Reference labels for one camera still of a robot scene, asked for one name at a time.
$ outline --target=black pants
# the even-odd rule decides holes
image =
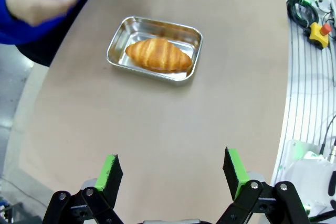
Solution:
[[[87,0],[79,0],[71,13],[42,38],[16,45],[16,47],[30,60],[49,67],[68,30],[86,2]]]

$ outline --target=blue shirt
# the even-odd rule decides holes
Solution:
[[[6,1],[0,0],[0,44],[24,44],[42,37],[64,17],[58,17],[32,27],[24,21],[14,19],[8,12]]]

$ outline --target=red button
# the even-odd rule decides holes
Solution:
[[[323,36],[325,36],[325,35],[327,35],[328,33],[330,33],[331,32],[331,26],[329,25],[329,24],[324,24],[323,26],[322,26],[322,28],[320,29],[320,33],[323,35]]]

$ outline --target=rectangular metal container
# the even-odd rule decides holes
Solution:
[[[150,38],[166,38],[179,47],[193,62],[190,70],[181,73],[157,73],[136,66],[125,53],[126,47]],[[128,17],[121,23],[112,38],[107,50],[107,60],[116,67],[182,85],[195,72],[202,40],[202,34],[193,27],[140,17]]]

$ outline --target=bolt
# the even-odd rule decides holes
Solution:
[[[283,191],[286,191],[287,190],[286,184],[281,184],[280,189],[283,190]]]
[[[258,189],[258,183],[257,182],[252,182],[251,183],[251,187],[253,188],[253,189]]]
[[[60,200],[64,200],[65,198],[66,198],[66,194],[65,193],[60,193],[60,195],[58,196],[58,198],[60,199]]]
[[[93,190],[92,189],[87,189],[86,190],[86,195],[87,196],[91,196],[93,194]]]

